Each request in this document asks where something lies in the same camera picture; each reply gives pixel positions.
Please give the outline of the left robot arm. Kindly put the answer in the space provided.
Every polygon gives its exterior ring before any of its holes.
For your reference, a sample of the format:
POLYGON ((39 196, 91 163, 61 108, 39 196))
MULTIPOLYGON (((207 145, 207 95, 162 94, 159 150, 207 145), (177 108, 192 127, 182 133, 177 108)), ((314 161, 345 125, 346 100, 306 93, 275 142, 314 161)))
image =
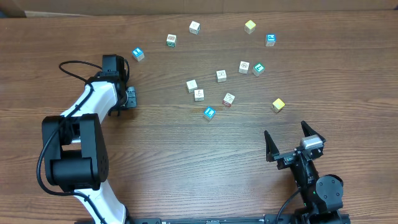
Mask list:
POLYGON ((101 123, 113 111, 136 107, 135 89, 127 86, 129 64, 122 56, 104 55, 98 69, 83 80, 85 90, 68 110, 42 121, 37 181, 50 195, 76 197, 92 223, 132 223, 108 182, 109 159, 101 123))

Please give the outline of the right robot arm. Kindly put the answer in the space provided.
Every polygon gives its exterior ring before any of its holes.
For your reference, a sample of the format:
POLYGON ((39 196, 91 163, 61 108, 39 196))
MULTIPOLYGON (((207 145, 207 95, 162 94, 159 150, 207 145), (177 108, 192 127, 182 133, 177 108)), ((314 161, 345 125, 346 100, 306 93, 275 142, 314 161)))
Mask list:
POLYGON ((323 155, 326 139, 301 122, 304 137, 293 151, 281 154, 268 131, 264 131, 266 161, 276 162, 279 170, 289 168, 294 177, 297 191, 281 206, 276 215, 265 215, 265 223, 350 223, 348 214, 341 214, 343 208, 343 180, 334 174, 319 176, 313 161, 323 155), (304 207, 293 214, 283 215, 287 205, 296 195, 301 195, 304 207))

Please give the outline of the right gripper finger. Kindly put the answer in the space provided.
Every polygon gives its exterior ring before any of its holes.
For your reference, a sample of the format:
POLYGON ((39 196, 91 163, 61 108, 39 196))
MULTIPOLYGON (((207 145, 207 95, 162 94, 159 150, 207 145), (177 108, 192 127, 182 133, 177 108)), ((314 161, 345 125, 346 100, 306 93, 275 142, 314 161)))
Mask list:
POLYGON ((317 135, 323 141, 323 143, 326 142, 326 139, 321 134, 317 133, 314 129, 312 129, 305 121, 301 121, 300 124, 305 137, 317 135))
POLYGON ((264 137, 266 142, 266 161, 274 162, 275 158, 279 156, 279 150, 267 130, 264 131, 264 137))

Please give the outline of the white X letter block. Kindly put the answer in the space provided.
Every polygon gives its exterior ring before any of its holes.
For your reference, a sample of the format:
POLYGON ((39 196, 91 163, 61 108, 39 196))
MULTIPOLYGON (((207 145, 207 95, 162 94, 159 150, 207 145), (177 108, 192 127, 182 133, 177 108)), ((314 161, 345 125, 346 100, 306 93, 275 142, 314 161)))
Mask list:
POLYGON ((194 90, 195 101, 203 101, 205 99, 204 91, 200 89, 194 90))

